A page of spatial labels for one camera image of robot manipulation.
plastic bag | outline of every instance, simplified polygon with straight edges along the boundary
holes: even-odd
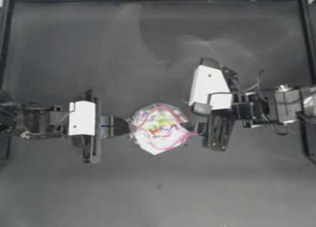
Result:
[[[138,110],[131,119],[131,138],[139,147],[157,155],[185,144],[195,135],[182,123],[187,122],[179,108],[155,103]]]

gray surface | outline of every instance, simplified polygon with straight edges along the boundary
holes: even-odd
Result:
[[[103,112],[151,102],[185,109],[201,56],[244,87],[308,84],[296,5],[17,4],[7,89],[19,100],[65,101],[90,86]],[[150,156],[127,138],[103,143],[103,164],[80,163],[65,140],[13,141],[0,173],[1,226],[315,226],[316,172],[300,133],[233,131],[229,150],[187,147]]]

metal bracket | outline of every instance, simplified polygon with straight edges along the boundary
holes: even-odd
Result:
[[[214,150],[225,151],[234,125],[234,117],[226,110],[213,111],[207,118],[205,146]]]

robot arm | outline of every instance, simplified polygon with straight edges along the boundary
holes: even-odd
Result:
[[[288,123],[301,122],[308,156],[316,161],[315,86],[261,90],[258,80],[250,89],[240,90],[236,72],[203,58],[194,74],[190,106],[193,113],[205,117],[194,128],[206,147],[226,150],[236,120],[245,128],[268,125],[280,135],[286,135]]]
[[[128,123],[115,116],[100,115],[100,102],[88,90],[74,102],[43,107],[13,102],[0,93],[0,136],[24,139],[67,137],[83,150],[83,161],[99,163],[102,138],[130,132]]]

cable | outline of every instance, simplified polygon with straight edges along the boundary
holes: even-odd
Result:
[[[276,132],[277,135],[280,136],[286,136],[289,134],[289,128],[285,125],[285,131],[278,131],[276,125],[273,124],[272,120],[269,119],[268,115],[265,115],[264,113],[261,114],[261,118],[265,120],[265,122],[268,123],[268,125],[270,126],[272,130]]]

